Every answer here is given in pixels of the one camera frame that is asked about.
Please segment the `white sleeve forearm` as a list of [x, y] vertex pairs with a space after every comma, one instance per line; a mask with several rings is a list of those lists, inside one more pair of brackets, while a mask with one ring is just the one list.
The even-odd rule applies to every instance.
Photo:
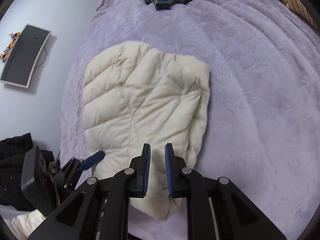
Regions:
[[17, 239], [23, 240], [27, 239], [45, 219], [46, 217], [39, 210], [34, 210], [4, 221], [13, 235]]

